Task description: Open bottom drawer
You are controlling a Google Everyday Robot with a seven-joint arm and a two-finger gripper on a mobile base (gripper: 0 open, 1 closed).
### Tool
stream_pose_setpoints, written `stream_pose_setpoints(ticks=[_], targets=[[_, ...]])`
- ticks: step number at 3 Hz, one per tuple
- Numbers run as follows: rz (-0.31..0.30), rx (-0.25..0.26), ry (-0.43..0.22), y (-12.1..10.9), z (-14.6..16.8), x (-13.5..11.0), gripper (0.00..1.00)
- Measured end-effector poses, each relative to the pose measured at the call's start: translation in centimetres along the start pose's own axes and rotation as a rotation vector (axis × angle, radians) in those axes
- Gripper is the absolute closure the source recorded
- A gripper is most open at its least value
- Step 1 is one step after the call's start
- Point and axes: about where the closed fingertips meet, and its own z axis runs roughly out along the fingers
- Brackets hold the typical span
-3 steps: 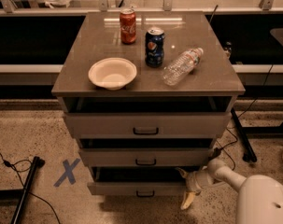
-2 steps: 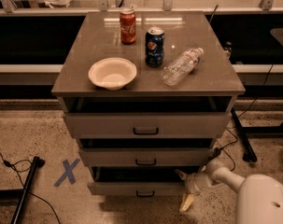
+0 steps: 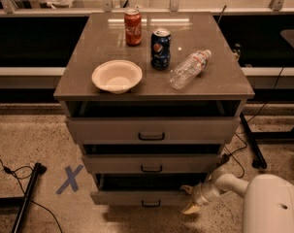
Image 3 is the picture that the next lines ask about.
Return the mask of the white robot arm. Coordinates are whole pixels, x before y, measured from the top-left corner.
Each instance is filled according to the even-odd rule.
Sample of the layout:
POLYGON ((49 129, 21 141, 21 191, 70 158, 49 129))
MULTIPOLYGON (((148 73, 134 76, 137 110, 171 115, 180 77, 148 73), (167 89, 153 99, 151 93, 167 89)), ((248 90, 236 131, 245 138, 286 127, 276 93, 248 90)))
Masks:
POLYGON ((262 174, 247 182, 218 168, 206 182, 180 188, 192 197, 184 214, 234 192, 244 199, 243 233, 294 233, 294 185, 281 177, 262 174))

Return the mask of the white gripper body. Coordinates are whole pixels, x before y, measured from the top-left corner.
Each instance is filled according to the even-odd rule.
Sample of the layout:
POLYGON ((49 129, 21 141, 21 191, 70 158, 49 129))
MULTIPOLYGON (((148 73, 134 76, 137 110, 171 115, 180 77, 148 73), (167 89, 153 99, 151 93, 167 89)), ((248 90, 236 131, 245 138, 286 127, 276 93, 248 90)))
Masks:
POLYGON ((212 181, 199 183, 193 187, 192 198, 196 205, 203 206, 217 199, 221 190, 212 181))

